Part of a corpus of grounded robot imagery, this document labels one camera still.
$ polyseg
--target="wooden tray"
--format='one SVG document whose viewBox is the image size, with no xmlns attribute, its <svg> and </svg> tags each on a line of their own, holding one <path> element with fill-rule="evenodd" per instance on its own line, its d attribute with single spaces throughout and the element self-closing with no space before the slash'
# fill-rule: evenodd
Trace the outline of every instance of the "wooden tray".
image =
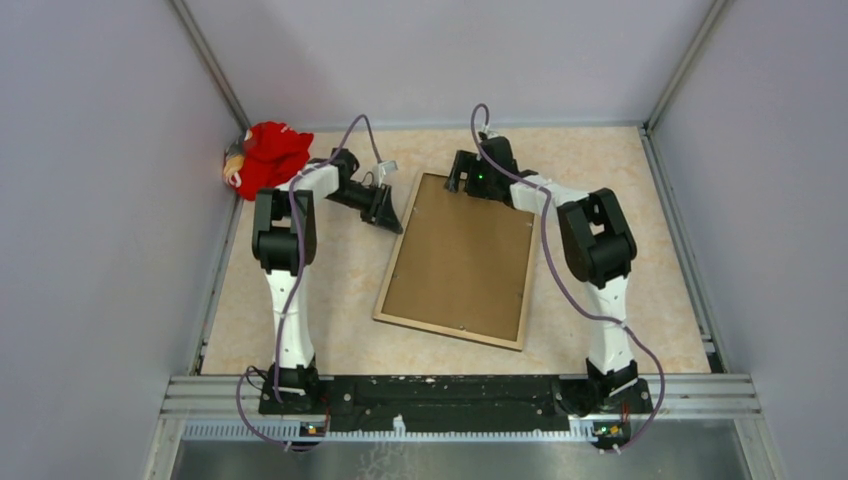
<svg viewBox="0 0 848 480">
<path fill-rule="evenodd" d="M 374 319 L 521 350 L 539 225 L 492 200 L 418 175 Z"/>
</svg>

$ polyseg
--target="beige table surface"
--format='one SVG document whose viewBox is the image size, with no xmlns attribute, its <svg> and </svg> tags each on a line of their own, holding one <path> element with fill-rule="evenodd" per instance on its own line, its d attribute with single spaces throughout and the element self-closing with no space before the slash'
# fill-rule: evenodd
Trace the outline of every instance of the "beige table surface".
<svg viewBox="0 0 848 480">
<path fill-rule="evenodd" d="M 634 127 L 502 129 L 520 169 L 536 170 L 573 188 L 610 187 L 618 195 L 638 246 L 627 292 L 628 322 L 668 373 L 706 373 L 709 366 L 668 227 Z M 313 157 L 326 158 L 341 133 L 317 134 Z M 395 211 L 402 218 L 415 175 L 447 173 L 457 149 L 474 149 L 460 130 L 377 131 L 385 160 L 396 160 Z M 374 163 L 368 135 L 358 131 L 348 148 Z M 589 321 L 577 314 L 554 284 L 539 249 L 524 351 L 476 344 L 376 322 L 371 318 L 396 236 L 366 225 L 347 207 L 316 206 L 318 250 L 306 284 L 309 331 L 322 374 L 519 374 L 583 373 Z M 271 296 L 253 259 L 253 203 L 245 202 L 203 364 L 205 374 L 267 368 L 273 357 Z M 566 285 L 587 305 L 583 286 L 568 272 L 558 228 L 550 245 Z M 656 367 L 632 346 L 640 372 Z"/>
</svg>

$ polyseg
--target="red fabric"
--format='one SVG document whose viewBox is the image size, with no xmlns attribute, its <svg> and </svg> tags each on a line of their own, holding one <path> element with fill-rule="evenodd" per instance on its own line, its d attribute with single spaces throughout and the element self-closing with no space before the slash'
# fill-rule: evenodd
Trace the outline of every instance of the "red fabric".
<svg viewBox="0 0 848 480">
<path fill-rule="evenodd" d="M 315 136 L 277 122 L 256 124 L 250 132 L 253 136 L 244 142 L 244 166 L 238 172 L 241 186 L 233 188 L 245 200 L 253 201 L 259 189 L 288 182 L 306 165 Z"/>
</svg>

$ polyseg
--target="wall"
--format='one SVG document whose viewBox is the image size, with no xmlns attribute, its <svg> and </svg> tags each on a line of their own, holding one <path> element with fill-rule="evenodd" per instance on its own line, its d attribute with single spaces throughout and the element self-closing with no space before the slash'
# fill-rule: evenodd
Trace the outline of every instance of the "wall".
<svg viewBox="0 0 848 480">
<path fill-rule="evenodd" d="M 716 310 L 792 478 L 844 478 L 848 3 L 736 2 L 657 135 Z"/>
<path fill-rule="evenodd" d="M 237 128 L 164 1 L 0 2 L 0 45 L 0 478 L 138 478 Z"/>
<path fill-rule="evenodd" d="M 188 0 L 253 121 L 635 123 L 710 0 Z"/>
</svg>

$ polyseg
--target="purple cable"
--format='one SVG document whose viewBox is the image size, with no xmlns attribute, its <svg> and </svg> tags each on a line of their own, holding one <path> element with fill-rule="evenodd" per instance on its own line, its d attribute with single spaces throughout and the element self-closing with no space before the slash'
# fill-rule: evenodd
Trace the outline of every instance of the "purple cable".
<svg viewBox="0 0 848 480">
<path fill-rule="evenodd" d="M 292 178 L 291 182 L 289 183 L 289 203 L 291 205 L 296 205 L 295 200 L 294 200 L 294 193 L 297 190 L 297 188 L 296 188 L 297 183 L 303 178 L 303 175 L 306 174 L 306 173 L 309 173 L 311 171 L 317 170 L 319 168 L 326 167 L 333 160 L 335 160 L 336 157 L 338 156 L 339 152 L 341 151 L 341 149 L 344 148 L 345 143 L 347 143 L 347 139 L 348 139 L 348 137 L 350 137 L 350 134 L 353 132 L 353 129 L 356 127 L 356 124 L 358 124 L 359 121 L 363 120 L 363 119 L 365 120 L 366 127 L 368 127 L 368 136 L 371 139 L 371 147 L 374 150 L 374 156 L 377 158 L 377 163 L 383 162 L 383 159 L 380 157 L 380 152 L 377 150 L 377 144 L 374 141 L 374 132 L 371 130 L 371 122 L 368 120 L 368 117 L 364 113 L 360 114 L 355 119 L 353 119 L 353 122 L 351 122 L 350 126 L 347 128 L 347 131 L 345 131 L 345 134 L 342 137 L 342 141 L 339 142 L 339 146 L 336 148 L 336 151 L 333 152 L 332 155 L 330 155 L 330 158 L 328 158 L 327 160 L 324 160 L 321 163 L 318 163 L 317 165 L 307 167 L 307 168 L 301 170 L 300 172 L 298 172 L 297 175 L 295 175 Z M 306 263 L 306 256 L 305 256 L 306 247 L 304 246 L 303 227 L 302 227 L 301 222 L 300 222 L 300 215 L 292 215 L 292 222 L 294 222 L 295 233 L 297 235 L 298 269 L 297 269 L 297 276 L 295 278 L 294 285 L 292 286 L 292 289 L 289 292 L 288 297 L 286 297 L 286 302 L 283 305 L 283 313 L 280 316 L 280 325 L 277 328 L 277 339 L 276 339 L 275 346 L 274 346 L 274 362 L 275 362 L 274 364 L 275 364 L 275 366 L 280 365 L 280 344 L 281 344 L 282 338 L 283 338 L 283 324 L 285 323 L 286 314 L 288 313 L 289 308 L 291 307 L 292 300 L 294 299 L 294 294 L 295 294 L 295 292 L 297 292 L 297 289 L 300 286 L 300 281 L 303 277 L 304 263 Z M 296 451 L 311 450 L 312 447 L 306 447 L 305 449 L 299 448 L 299 447 L 292 447 L 291 442 L 281 442 L 279 440 L 274 440 L 273 438 L 262 434 L 262 432 L 260 432 L 253 425 L 250 424 L 250 422 L 247 419 L 247 416 L 244 413 L 244 408 L 242 408 L 242 406 L 241 406 L 241 386 L 242 386 L 242 384 L 244 383 L 244 380 L 247 378 L 247 376 L 249 374 L 250 374 L 250 368 L 248 367 L 248 369 L 245 370 L 245 372 L 241 375 L 241 377 L 239 377 L 238 384 L 236 385 L 236 408 L 238 409 L 238 413 L 239 413 L 239 417 L 241 417 L 241 421 L 244 423 L 244 425 L 247 427 L 247 429 L 250 430 L 250 432 L 253 433 L 254 435 L 256 435 L 257 437 L 261 438 L 262 440 L 265 440 L 266 442 L 272 443 L 274 445 L 279 445 L 279 446 L 285 447 L 286 449 L 291 448 L 292 450 L 296 450 Z M 276 397 L 277 402 L 283 403 L 283 399 L 280 396 L 280 369 L 279 369 L 279 367 L 274 369 L 274 396 Z"/>
<path fill-rule="evenodd" d="M 651 411 L 651 414 L 648 415 L 648 418 L 647 418 L 647 420 L 645 420 L 645 423 L 644 423 L 644 425 L 642 425 L 642 428 L 640 428 L 639 431 L 636 432 L 633 435 L 633 437 L 631 437 L 631 439 L 628 443 L 626 443 L 624 446 L 619 447 L 619 451 L 624 451 L 624 450 L 630 448 L 631 445 L 635 444 L 636 441 L 639 438 L 642 437 L 642 435 L 648 429 L 648 426 L 651 423 L 653 423 L 654 419 L 656 418 L 657 414 L 660 411 L 660 407 L 662 406 L 662 402 L 665 399 L 665 372 L 663 371 L 662 365 L 660 364 L 660 360 L 659 360 L 659 358 L 657 358 L 656 355 L 654 355 L 654 352 L 652 352 L 648 347 L 645 346 L 645 344 L 643 344 L 636 337 L 636 334 L 633 333 L 633 330 L 631 330 L 630 327 L 625 325 L 623 321 L 621 321 L 617 318 L 608 317 L 608 316 L 605 316 L 605 315 L 595 315 L 593 313 L 589 313 L 588 311 L 586 311 L 586 309 L 584 309 L 582 306 L 580 306 L 579 303 L 577 303 L 577 300 L 575 300 L 574 297 L 571 295 L 571 292 L 568 291 L 568 288 L 565 286 L 565 283 L 562 281 L 562 278 L 560 278 L 559 273 L 557 273 L 557 269 L 556 269 L 556 266 L 554 265 L 554 261 L 553 261 L 553 256 L 551 255 L 551 250 L 548 246 L 548 231 L 547 231 L 547 223 L 548 222 L 547 222 L 547 218 L 548 218 L 548 208 L 551 206 L 551 201 L 553 200 L 553 194 L 551 193 L 550 190 L 548 190 L 545 187 L 542 187 L 540 185 L 536 185 L 535 183 L 530 182 L 530 181 L 528 181 L 524 178 L 521 178 L 518 175 L 514 175 L 514 174 L 508 172 L 506 169 L 504 169 L 503 167 L 498 165 L 494 160 L 492 160 L 492 158 L 489 157 L 489 154 L 486 153 L 485 150 L 483 150 L 483 147 L 480 145 L 480 140 L 477 138 L 477 130 L 475 128 L 476 120 L 477 120 L 477 112 L 481 108 L 486 113 L 486 125 L 488 126 L 489 125 L 489 107 L 488 107 L 488 105 L 486 105 L 485 103 L 479 103 L 479 104 L 477 104 L 477 106 L 474 107 L 474 110 L 471 111 L 471 137 L 474 139 L 474 145 L 477 147 L 477 151 L 480 153 L 480 156 L 482 158 L 484 158 L 487 162 L 489 162 L 489 165 L 494 167 L 495 170 L 506 175 L 509 179 L 514 180 L 516 182 L 523 183 L 524 185 L 527 185 L 528 187 L 533 188 L 534 190 L 539 190 L 540 192 L 545 194 L 545 205 L 542 207 L 542 250 L 544 250 L 544 252 L 545 252 L 545 262 L 548 264 L 548 269 L 551 271 L 551 276 L 553 277 L 554 282 L 556 282 L 556 284 L 559 287 L 562 294 L 568 300 L 568 303 L 570 303 L 571 306 L 574 307 L 574 309 L 577 310 L 578 313 L 580 313 L 580 315 L 583 315 L 584 317 L 588 318 L 589 320 L 611 322 L 611 323 L 614 323 L 615 325 L 618 325 L 619 327 L 621 327 L 627 333 L 627 335 L 630 337 L 630 339 L 633 340 L 633 343 L 635 343 L 636 346 L 638 346 L 643 352 L 645 352 L 651 358 L 651 360 L 654 361 L 654 364 L 657 366 L 657 372 L 659 373 L 659 377 L 660 377 L 660 394 L 657 398 L 657 403 L 656 403 L 656 405 L 654 405 L 654 409 Z"/>
</svg>

